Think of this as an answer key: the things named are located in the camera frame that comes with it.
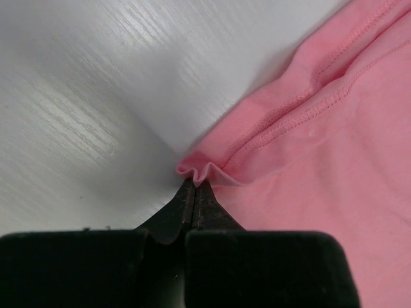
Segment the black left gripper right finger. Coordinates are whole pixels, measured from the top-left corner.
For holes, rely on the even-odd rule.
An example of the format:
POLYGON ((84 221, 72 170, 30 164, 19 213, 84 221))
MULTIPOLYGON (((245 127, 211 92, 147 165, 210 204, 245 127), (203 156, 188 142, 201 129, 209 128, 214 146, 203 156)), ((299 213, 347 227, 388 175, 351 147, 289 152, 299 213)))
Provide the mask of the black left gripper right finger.
POLYGON ((359 307, 345 253, 316 231, 211 230, 186 236, 187 307, 359 307))

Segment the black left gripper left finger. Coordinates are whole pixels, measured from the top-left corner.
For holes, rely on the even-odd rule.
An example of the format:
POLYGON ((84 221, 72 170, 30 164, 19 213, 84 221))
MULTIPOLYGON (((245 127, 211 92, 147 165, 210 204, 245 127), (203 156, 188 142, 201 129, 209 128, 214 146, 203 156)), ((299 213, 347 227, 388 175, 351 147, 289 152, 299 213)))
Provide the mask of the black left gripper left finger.
POLYGON ((137 307, 137 277, 151 244, 190 224, 195 187, 131 230, 21 232, 1 237, 1 307, 137 307))

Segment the pink t-shirt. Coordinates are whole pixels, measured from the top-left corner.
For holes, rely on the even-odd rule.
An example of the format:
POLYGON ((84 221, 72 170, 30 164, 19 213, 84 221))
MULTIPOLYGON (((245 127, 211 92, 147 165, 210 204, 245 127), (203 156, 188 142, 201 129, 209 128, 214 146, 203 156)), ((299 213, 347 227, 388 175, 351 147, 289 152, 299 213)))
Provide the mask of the pink t-shirt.
POLYGON ((245 228, 332 235, 363 307, 409 307, 410 2, 347 4, 177 172, 245 228))

